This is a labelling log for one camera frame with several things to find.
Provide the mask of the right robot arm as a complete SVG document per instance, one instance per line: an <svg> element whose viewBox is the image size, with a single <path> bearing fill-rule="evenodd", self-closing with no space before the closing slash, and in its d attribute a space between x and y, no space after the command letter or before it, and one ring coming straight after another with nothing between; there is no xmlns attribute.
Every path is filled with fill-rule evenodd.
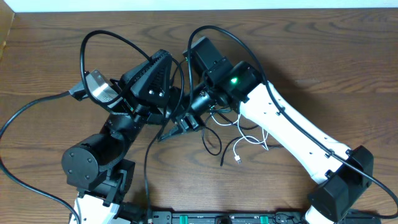
<svg viewBox="0 0 398 224"><path fill-rule="evenodd" d="M189 72L203 77L172 116L176 125L162 140L203 127L199 117L212 106L228 106L256 123L303 165L317 187L308 195L308 223L338 223L371 185L373 155L352 150L329 137L283 99L259 67L232 65L207 37L190 42L183 52Z"/></svg>

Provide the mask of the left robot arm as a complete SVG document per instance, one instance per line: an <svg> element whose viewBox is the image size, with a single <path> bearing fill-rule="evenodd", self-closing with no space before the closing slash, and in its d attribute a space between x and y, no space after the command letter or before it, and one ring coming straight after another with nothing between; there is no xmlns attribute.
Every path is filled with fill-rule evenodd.
<svg viewBox="0 0 398 224"><path fill-rule="evenodd" d="M154 221L152 210L142 212L123 201L136 165L125 156L145 125L166 124L173 62L168 51L158 50L119 80L107 80L98 70L84 70L81 82L69 91L77 100L89 98L109 113L99 133L63 154L67 184L78 190L74 210L79 217L70 223Z"/></svg>

